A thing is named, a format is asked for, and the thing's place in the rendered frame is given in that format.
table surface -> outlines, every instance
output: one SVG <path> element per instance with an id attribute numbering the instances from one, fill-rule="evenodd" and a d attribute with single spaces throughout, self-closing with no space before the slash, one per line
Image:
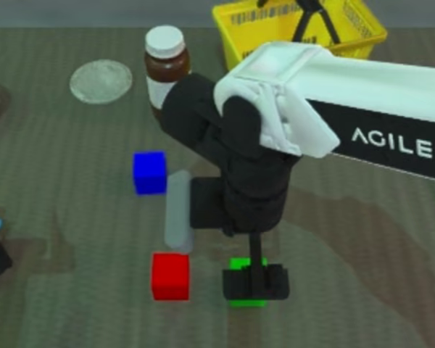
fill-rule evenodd
<path id="1" fill-rule="evenodd" d="M 189 303 L 154 302 L 164 196 L 138 197 L 132 154 L 170 172 L 215 168 L 163 134 L 149 110 L 144 29 L 0 29 L 0 217 L 15 267 L 0 277 L 0 348 L 435 348 L 435 182 L 341 157 L 303 159 L 264 254 L 291 297 L 233 309 L 221 290 L 247 241 L 200 231 Z M 185 30 L 194 71 L 225 72 L 216 30 Z M 72 97 L 95 59 L 129 66 L 107 106 Z M 435 67 L 435 29 L 390 30 L 371 59 Z"/>

yellow basket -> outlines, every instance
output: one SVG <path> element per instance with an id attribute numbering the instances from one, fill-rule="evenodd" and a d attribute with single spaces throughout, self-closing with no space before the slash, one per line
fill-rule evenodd
<path id="1" fill-rule="evenodd" d="M 291 41 L 302 10 L 295 0 L 269 0 L 258 9 L 256 0 L 213 7 L 212 16 L 223 40 L 225 63 L 231 70 L 268 41 Z M 303 42 L 316 43 L 343 57 L 367 59 L 376 44 L 385 41 L 383 25 L 361 0 L 320 0 L 340 38 L 334 44 L 322 17 L 315 13 Z"/>

logo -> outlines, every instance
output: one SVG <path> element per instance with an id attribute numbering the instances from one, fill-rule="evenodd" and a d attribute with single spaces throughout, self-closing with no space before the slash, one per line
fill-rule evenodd
<path id="1" fill-rule="evenodd" d="M 434 147 L 431 141 L 415 139 L 410 141 L 404 136 L 393 133 L 384 134 L 379 130 L 370 130 L 367 133 L 357 127 L 353 133 L 353 142 L 362 142 L 364 145 L 381 147 L 392 151 L 398 151 L 402 154 L 409 154 L 422 158 L 432 159 Z"/>

brown jar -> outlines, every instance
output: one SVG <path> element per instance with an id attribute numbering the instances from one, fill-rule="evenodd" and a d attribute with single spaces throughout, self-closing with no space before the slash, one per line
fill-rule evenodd
<path id="1" fill-rule="evenodd" d="M 156 118 L 170 89 L 190 73 L 190 57 L 182 32 L 171 25 L 152 28 L 145 37 L 146 84 Z"/>

red cube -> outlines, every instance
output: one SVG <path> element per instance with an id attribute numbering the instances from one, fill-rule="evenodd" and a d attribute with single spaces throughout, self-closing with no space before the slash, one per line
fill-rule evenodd
<path id="1" fill-rule="evenodd" d="M 155 252 L 152 258 L 151 287 L 157 301 L 186 301 L 190 296 L 189 256 Z"/>

